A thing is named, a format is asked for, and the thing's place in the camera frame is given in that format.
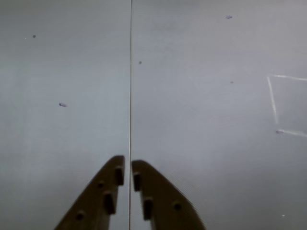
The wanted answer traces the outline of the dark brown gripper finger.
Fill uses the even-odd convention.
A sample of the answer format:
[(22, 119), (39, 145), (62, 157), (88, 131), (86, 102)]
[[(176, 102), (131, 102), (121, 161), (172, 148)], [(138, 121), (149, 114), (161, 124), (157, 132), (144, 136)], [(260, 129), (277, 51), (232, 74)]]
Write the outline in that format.
[(116, 155), (97, 172), (63, 216), (57, 230), (107, 230), (116, 214), (118, 187), (124, 184), (125, 158)]
[(143, 219), (153, 230), (204, 230), (189, 200), (157, 169), (136, 160), (131, 163), (134, 191), (140, 193)]

